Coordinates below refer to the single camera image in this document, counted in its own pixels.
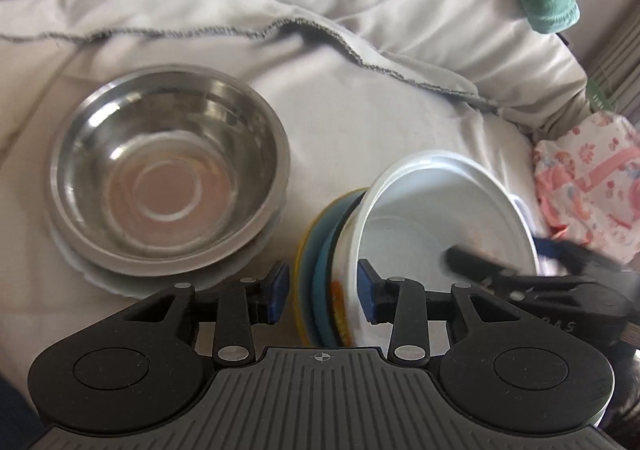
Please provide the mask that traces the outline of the white bowl yellow rim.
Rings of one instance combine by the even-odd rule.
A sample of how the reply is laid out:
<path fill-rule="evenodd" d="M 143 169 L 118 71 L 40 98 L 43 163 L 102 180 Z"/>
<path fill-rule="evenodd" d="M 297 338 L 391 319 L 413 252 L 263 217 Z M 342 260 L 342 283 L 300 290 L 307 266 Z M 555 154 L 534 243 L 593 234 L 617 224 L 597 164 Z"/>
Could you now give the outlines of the white bowl yellow rim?
<path fill-rule="evenodd" d="M 299 241 L 292 270 L 293 314 L 297 332 L 306 346 L 324 346 L 312 309 L 312 279 L 314 267 L 324 241 L 331 237 L 344 214 L 356 206 L 366 193 L 366 188 L 349 191 L 329 203 L 310 223 Z"/>

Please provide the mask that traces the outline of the blue enamel bowl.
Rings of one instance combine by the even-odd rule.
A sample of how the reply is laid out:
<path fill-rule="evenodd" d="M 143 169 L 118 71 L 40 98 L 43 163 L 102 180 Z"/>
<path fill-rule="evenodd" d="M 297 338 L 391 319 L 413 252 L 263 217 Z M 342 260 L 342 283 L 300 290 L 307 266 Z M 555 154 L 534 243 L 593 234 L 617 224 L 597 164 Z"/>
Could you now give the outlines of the blue enamel bowl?
<path fill-rule="evenodd" d="M 314 259 L 310 300 L 314 323 L 324 347 L 343 345 L 333 320 L 330 299 L 333 252 L 336 239 L 340 236 L 346 220 L 356 210 L 365 193 L 364 190 L 356 190 L 335 200 L 321 213 L 319 225 L 312 229 L 312 233 L 318 234 L 319 247 Z"/>

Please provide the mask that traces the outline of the white cup orange logo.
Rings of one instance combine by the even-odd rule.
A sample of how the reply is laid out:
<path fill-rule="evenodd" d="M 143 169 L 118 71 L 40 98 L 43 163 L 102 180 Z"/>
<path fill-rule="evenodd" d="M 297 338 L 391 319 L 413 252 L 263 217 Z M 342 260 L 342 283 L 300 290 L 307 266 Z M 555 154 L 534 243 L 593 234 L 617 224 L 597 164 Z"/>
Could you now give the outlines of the white cup orange logo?
<path fill-rule="evenodd" d="M 484 167 L 452 152 L 402 158 L 378 175 L 338 229 L 331 262 L 331 300 L 346 346 L 387 348 L 390 324 L 372 324 L 358 297 L 357 262 L 382 278 L 404 277 L 447 292 L 459 277 L 444 254 L 455 245 L 538 274 L 539 260 L 513 196 Z"/>

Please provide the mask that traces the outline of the stainless steel bowl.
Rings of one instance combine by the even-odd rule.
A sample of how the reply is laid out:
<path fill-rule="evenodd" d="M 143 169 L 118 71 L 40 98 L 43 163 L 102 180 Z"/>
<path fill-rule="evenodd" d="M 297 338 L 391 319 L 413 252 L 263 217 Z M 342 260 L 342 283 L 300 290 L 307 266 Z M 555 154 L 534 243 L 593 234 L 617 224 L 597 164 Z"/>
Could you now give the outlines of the stainless steel bowl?
<path fill-rule="evenodd" d="M 246 248 L 284 205 L 291 157 L 266 99 L 201 66 L 106 83 L 58 125 L 47 212 L 88 262 L 133 277 L 198 270 Z"/>

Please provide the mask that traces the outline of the red white rectangular tray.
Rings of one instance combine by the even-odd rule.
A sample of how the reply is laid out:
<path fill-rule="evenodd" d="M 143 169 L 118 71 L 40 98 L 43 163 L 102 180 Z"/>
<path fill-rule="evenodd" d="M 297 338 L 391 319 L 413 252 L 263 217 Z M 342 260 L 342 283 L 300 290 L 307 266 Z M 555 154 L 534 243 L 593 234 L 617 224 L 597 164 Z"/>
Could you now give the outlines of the red white rectangular tray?
<path fill-rule="evenodd" d="M 539 266 L 538 274 L 541 277 L 557 276 L 560 273 L 560 266 L 558 262 L 555 259 L 552 259 L 551 257 L 545 255 L 541 251 L 541 248 L 538 246 L 538 236 L 537 236 L 538 227 L 535 222 L 535 217 L 532 211 L 529 209 L 526 202 L 520 196 L 517 196 L 516 194 L 512 194 L 511 198 L 514 204 L 516 205 L 516 207 L 518 208 L 518 210 L 520 211 L 521 215 L 523 216 L 524 222 L 526 223 L 528 231 L 532 235 L 532 238 L 534 240 L 534 245 L 536 248 L 536 254 L 538 259 L 538 266 Z"/>

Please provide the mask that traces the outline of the pink floral cloth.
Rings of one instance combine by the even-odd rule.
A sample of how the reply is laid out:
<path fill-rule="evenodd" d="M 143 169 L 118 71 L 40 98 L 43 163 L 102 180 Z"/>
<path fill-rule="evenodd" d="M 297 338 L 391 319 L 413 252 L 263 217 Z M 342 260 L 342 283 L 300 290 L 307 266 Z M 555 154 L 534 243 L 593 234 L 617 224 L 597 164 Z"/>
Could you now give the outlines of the pink floral cloth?
<path fill-rule="evenodd" d="M 540 211 L 553 240 L 573 241 L 628 264 L 639 253 L 639 132 L 597 112 L 534 147 Z"/>

